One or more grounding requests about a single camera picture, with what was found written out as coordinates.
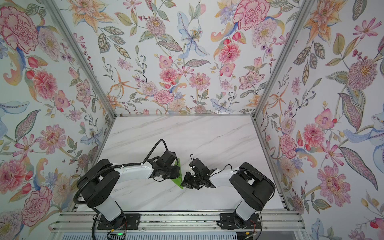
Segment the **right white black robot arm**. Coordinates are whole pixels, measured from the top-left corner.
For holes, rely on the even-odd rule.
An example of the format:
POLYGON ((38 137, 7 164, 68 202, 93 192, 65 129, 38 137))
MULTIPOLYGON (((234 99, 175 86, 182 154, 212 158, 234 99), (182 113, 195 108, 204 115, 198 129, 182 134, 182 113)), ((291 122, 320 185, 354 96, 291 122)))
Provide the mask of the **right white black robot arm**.
POLYGON ((187 172, 181 186, 199 190, 205 188, 232 187, 242 201, 234 211, 235 219, 248 221, 253 214, 264 209, 275 194, 276 186, 272 180, 249 163, 237 169, 228 164, 229 169, 208 169, 200 159, 190 163, 193 172, 187 172))

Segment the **green square paper sheet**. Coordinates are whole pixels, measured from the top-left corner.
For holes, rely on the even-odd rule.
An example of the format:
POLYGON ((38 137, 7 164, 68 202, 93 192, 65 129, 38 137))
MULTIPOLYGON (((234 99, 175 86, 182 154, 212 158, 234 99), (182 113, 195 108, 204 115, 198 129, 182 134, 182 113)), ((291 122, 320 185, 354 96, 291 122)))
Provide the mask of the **green square paper sheet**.
POLYGON ((181 162, 180 162, 180 159, 177 158, 174 166, 177 166, 179 167, 179 176, 176 178, 176 179, 171 179, 171 181, 176 184, 180 189, 183 189, 183 186, 182 186, 182 181, 183 181, 183 173, 182 173, 182 168, 181 168, 181 162))

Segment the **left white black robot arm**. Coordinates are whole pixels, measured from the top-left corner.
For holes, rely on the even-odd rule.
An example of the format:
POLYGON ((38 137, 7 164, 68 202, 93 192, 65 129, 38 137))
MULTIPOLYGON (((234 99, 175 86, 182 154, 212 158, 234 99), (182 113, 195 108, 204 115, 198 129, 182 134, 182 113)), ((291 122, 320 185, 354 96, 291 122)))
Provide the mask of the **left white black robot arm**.
POLYGON ((141 179, 174 180, 180 176, 179 158, 176 153, 166 150, 162 156, 147 159, 141 163, 113 165, 103 159, 93 166, 77 183, 73 201, 86 205, 108 222, 123 218, 123 210, 111 196, 115 186, 141 179))

